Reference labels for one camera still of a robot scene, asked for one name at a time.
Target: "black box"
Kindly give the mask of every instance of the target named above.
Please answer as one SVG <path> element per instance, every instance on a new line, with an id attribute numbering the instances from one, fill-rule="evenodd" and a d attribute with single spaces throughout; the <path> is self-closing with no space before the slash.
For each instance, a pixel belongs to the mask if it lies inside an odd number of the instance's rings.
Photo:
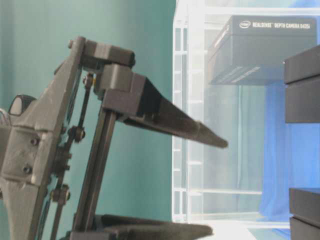
<path id="1" fill-rule="evenodd" d="M 284 62 L 285 122 L 320 123 L 320 45 Z"/>
<path id="2" fill-rule="evenodd" d="M 316 45 L 316 25 L 313 17 L 232 16 L 208 49 L 209 82 L 282 81 L 284 60 Z"/>
<path id="3" fill-rule="evenodd" d="M 320 188 L 290 188 L 290 213 L 320 228 Z"/>
<path id="4" fill-rule="evenodd" d="M 320 228 L 295 217 L 290 218 L 291 240 L 319 240 Z"/>

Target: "intel logo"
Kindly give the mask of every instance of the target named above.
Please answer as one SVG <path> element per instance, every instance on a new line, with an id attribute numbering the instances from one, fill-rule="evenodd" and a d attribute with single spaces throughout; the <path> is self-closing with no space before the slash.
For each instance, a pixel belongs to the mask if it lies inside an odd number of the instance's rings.
<path id="1" fill-rule="evenodd" d="M 250 22 L 250 21 L 242 21 L 242 22 L 240 22 L 240 24 L 239 24 L 240 28 L 242 28 L 242 29 L 247 29 L 247 28 L 250 27 L 250 25 L 251 25 L 251 22 Z"/>

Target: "green wall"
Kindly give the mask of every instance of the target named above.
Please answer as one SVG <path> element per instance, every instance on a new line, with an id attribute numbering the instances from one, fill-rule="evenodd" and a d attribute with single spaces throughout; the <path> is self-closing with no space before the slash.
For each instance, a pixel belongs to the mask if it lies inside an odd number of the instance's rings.
<path id="1" fill-rule="evenodd" d="M 68 55 L 69 39 L 88 39 L 132 49 L 134 70 L 146 75 L 168 99 L 172 95 L 174 0 L 0 0 L 0 106 L 16 94 L 39 97 L 54 69 Z M 80 113 L 78 93 L 73 121 Z M 71 228 L 100 103 L 91 95 L 86 138 L 72 148 L 65 178 L 71 199 L 61 218 L 59 237 Z M 54 211 L 49 213 L 52 222 Z M 117 123 L 97 213 L 171 219 L 171 137 Z M 46 229 L 43 239 L 49 239 Z M 0 234 L 9 239 L 0 203 Z"/>

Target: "camera box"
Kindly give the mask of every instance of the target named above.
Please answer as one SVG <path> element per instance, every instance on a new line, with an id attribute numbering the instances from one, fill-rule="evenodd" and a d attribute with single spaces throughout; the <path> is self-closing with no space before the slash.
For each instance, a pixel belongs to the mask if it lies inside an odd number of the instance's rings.
<path id="1" fill-rule="evenodd" d="M 211 84 L 268 85 L 284 79 L 284 60 L 317 43 L 313 17 L 232 16 L 208 49 Z"/>

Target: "blue cloth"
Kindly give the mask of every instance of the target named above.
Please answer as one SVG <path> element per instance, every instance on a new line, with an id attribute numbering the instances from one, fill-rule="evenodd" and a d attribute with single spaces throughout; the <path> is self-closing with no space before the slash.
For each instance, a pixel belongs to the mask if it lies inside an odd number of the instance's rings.
<path id="1" fill-rule="evenodd" d="M 291 7 L 320 7 L 320 0 L 299 0 Z M 317 19 L 319 43 L 320 18 Z M 285 85 L 266 87 L 263 189 L 260 213 L 266 221 L 289 221 L 289 188 L 320 187 L 320 125 L 285 124 Z M 290 239 L 290 230 L 279 229 Z"/>

